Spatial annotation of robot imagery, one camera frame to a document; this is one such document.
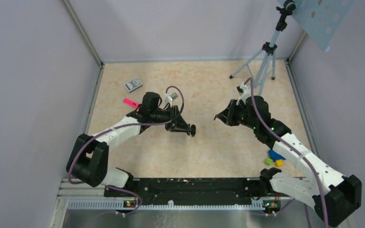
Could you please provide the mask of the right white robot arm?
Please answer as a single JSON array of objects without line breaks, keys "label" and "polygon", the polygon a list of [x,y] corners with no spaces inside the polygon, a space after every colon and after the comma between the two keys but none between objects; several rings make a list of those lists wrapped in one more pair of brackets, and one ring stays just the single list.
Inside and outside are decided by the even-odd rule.
[{"label": "right white robot arm", "polygon": [[289,127],[271,117],[263,97],[232,99],[214,118],[228,126],[252,129],[258,141],[283,156],[306,177],[300,180],[278,168],[263,169],[259,188],[264,195],[286,194],[311,207],[331,227],[337,227],[360,208],[361,180],[355,175],[345,176],[318,158]]}]

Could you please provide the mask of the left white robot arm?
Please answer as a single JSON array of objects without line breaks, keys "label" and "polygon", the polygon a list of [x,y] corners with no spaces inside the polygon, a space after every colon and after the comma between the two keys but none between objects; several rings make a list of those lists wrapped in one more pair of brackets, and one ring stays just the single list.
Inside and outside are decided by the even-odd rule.
[{"label": "left white robot arm", "polygon": [[133,176],[122,169],[109,168],[110,152],[150,126],[163,125],[169,132],[186,133],[191,137],[196,135],[196,125],[188,124],[183,119],[181,109],[170,103],[160,108],[161,100],[159,94],[147,92],[138,108],[120,122],[94,135],[79,135],[67,162],[68,176],[91,187],[115,186],[121,196],[130,195],[134,188],[130,181]]}]

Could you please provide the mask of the black earbud charging case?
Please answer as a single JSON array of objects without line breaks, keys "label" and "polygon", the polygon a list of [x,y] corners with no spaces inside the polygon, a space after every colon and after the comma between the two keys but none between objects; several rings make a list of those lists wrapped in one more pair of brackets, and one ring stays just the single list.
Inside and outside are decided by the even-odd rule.
[{"label": "black earbud charging case", "polygon": [[194,137],[196,135],[196,125],[192,124],[190,126],[190,136]]}]

